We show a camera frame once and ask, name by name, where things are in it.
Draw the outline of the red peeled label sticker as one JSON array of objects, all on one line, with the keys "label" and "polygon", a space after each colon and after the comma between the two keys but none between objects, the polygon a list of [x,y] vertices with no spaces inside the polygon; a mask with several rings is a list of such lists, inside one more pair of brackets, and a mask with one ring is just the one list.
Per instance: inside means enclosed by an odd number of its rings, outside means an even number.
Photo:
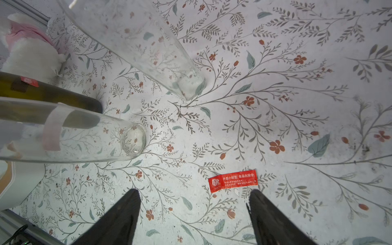
[{"label": "red peeled label sticker", "polygon": [[253,169],[211,177],[208,183],[213,194],[223,189],[257,186],[258,177],[256,170]]}]

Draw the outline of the tall clear corked bottle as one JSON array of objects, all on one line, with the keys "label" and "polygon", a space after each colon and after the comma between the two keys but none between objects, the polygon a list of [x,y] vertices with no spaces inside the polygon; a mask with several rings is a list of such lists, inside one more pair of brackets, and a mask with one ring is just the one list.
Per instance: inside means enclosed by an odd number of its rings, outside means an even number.
[{"label": "tall clear corked bottle", "polygon": [[128,161],[146,147],[141,124],[68,106],[1,98],[1,160]]}]

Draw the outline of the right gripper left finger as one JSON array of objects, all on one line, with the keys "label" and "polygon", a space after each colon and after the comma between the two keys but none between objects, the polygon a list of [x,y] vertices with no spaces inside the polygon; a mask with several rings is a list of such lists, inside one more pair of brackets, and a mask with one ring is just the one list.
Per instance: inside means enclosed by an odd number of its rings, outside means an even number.
[{"label": "right gripper left finger", "polygon": [[140,207],[138,190],[129,190],[73,244],[132,245]]}]

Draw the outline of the clear bottle with red label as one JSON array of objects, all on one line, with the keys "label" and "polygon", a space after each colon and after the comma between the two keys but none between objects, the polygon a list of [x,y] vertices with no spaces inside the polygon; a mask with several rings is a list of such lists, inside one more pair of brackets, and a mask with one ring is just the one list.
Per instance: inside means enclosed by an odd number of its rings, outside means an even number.
[{"label": "clear bottle with red label", "polygon": [[151,1],[59,1],[69,19],[90,38],[150,79],[190,101],[205,78]]}]

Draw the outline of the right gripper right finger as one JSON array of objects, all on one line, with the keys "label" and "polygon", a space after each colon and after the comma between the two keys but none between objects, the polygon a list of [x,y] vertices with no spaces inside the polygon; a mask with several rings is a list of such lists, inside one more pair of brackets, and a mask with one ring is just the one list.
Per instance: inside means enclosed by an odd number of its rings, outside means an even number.
[{"label": "right gripper right finger", "polygon": [[251,191],[247,209],[258,245],[316,245],[260,190]]}]

